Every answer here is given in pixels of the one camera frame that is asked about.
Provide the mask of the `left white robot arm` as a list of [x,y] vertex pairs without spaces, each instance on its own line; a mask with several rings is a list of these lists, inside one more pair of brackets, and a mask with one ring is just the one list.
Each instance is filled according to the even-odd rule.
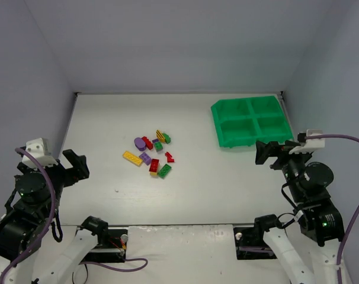
[[65,150],[63,155],[72,165],[66,169],[40,143],[15,151],[22,161],[5,204],[7,212],[0,220],[0,283],[65,283],[77,265],[85,262],[85,256],[110,236],[107,222],[87,217],[53,266],[33,279],[42,238],[51,231],[56,241],[62,240],[59,204],[63,189],[89,178],[86,157]]

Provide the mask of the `red two-by-four lego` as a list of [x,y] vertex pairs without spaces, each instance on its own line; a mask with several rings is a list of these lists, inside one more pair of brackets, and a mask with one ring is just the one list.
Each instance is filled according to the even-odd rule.
[[152,159],[150,163],[149,171],[156,173],[158,169],[159,169],[159,159]]

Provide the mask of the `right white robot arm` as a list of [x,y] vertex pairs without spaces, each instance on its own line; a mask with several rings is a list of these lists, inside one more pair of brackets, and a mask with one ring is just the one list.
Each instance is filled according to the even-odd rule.
[[[255,219],[254,228],[260,239],[272,250],[291,283],[343,283],[342,245],[345,231],[342,216],[331,201],[327,187],[334,180],[332,170],[320,162],[311,162],[313,151],[292,141],[255,143],[257,165],[270,157],[270,166],[279,170],[286,180],[283,197],[291,205],[292,219],[280,222],[278,216],[266,215]],[[313,269],[309,270],[291,244],[286,228],[299,224],[300,232],[313,244],[309,253]]]

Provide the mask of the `red long lego brick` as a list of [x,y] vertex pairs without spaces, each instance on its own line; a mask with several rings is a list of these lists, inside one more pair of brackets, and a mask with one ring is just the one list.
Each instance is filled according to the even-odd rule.
[[152,149],[153,149],[153,143],[152,143],[146,136],[143,136],[143,137],[142,137],[142,140],[145,142],[146,147],[147,147],[149,150],[152,150]]

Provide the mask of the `small red curved lego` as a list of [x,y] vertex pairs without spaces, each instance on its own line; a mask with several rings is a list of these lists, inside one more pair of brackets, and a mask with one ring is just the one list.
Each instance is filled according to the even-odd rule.
[[165,156],[166,156],[166,160],[167,160],[168,163],[174,163],[175,162],[173,156],[169,152],[166,152]]

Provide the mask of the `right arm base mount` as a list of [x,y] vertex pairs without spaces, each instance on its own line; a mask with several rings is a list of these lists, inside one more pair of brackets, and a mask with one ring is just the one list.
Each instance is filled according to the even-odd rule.
[[254,227],[233,228],[238,260],[274,260],[276,255],[259,237]]

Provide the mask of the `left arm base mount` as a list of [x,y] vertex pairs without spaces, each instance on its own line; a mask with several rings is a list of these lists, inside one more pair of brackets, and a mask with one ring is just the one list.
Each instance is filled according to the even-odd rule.
[[82,261],[105,264],[124,263],[127,239],[127,229],[109,228],[108,234],[85,255]]

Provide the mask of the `purple rounded lego brick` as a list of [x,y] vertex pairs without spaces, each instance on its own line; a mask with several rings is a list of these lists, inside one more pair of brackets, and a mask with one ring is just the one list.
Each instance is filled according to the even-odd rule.
[[136,137],[134,139],[134,145],[139,151],[145,151],[146,150],[146,143],[141,137]]

